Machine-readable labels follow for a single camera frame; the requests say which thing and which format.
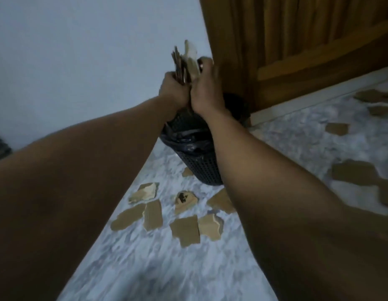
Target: black trash can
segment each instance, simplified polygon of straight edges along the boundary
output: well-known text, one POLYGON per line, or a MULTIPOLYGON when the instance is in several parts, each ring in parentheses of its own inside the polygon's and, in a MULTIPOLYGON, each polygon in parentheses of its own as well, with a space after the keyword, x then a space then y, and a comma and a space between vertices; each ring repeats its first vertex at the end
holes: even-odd
MULTIPOLYGON (((224 93, 226 108, 244 125, 249 117, 248 105, 235 94, 224 93)), ((211 131, 205 120, 193 111, 184 110, 168 122, 160 136, 199 181, 211 186, 222 185, 211 131)))

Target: white wall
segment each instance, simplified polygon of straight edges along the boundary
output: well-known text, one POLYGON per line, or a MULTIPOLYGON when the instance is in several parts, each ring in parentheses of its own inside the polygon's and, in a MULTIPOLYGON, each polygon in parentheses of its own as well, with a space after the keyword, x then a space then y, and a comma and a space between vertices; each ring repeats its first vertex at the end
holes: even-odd
POLYGON ((19 149, 157 95, 186 38, 211 55, 198 0, 0 0, 0 136, 19 149))

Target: person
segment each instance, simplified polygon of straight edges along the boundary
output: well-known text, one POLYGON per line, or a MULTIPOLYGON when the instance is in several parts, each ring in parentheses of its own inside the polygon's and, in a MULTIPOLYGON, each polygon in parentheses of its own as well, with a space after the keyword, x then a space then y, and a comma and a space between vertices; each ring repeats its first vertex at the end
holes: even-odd
MULTIPOLYGON (((388 300, 388 217, 344 205, 253 137, 225 109, 212 60, 202 62, 191 105, 278 299, 388 300)), ((157 97, 0 161, 0 300, 56 299, 188 97, 167 73, 157 97)))

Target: cardboard piece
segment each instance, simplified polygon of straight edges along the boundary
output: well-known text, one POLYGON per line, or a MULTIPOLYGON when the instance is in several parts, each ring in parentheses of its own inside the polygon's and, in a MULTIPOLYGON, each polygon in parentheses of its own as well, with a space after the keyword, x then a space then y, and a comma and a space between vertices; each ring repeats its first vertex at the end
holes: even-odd
POLYGON ((386 102, 388 103, 388 92, 380 92, 374 89, 360 91, 354 94, 354 98, 369 103, 386 102))
POLYGON ((117 218, 111 222, 110 229, 113 231, 123 230, 129 227, 135 221, 138 221, 143 217, 145 204, 138 204, 133 208, 126 209, 120 213, 117 218))
POLYGON ((388 115, 388 107, 387 106, 369 107, 368 111, 369 111, 371 116, 387 116, 388 115))
POLYGON ((144 228, 146 231, 160 228, 163 225, 162 205, 160 200, 155 200, 146 204, 143 212, 144 228))
POLYGON ((207 201, 207 205, 212 209, 223 210, 227 214, 236 212, 236 209, 234 208, 229 196, 227 195, 226 188, 223 188, 221 191, 211 197, 207 201))
POLYGON ((180 240, 182 248, 201 242, 197 215, 174 220, 170 229, 172 236, 180 240))
POLYGON ((181 174, 182 177, 193 176, 193 175, 194 173, 188 167, 186 167, 183 173, 181 174))
POLYGON ((182 213, 187 209, 195 206, 198 203, 198 198, 193 192, 181 191, 176 195, 174 200, 174 214, 182 213))
POLYGON ((359 186, 372 186, 377 185, 380 177, 373 164, 348 159, 332 165, 332 179, 359 186))
POLYGON ((142 184, 137 192, 134 192, 129 198, 128 201, 131 203, 136 203, 140 201, 147 201, 154 199, 156 197, 157 183, 149 182, 147 184, 142 184))
POLYGON ((204 234, 211 241, 220 240, 223 233, 223 220, 215 214, 207 214, 198 219, 200 234, 204 234))
POLYGON ((382 204, 388 206, 388 180, 381 179, 378 182, 379 191, 379 200, 382 204))
POLYGON ((325 126, 325 131, 331 134, 343 136, 349 132, 349 125, 330 122, 325 126))

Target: brown wooden door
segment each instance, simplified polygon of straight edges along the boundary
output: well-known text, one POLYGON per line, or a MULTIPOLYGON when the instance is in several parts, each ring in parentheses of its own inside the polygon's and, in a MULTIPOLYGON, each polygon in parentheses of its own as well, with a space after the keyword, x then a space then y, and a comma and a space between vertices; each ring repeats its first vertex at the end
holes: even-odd
POLYGON ((257 111, 388 66, 388 0, 200 0, 223 89, 257 111))

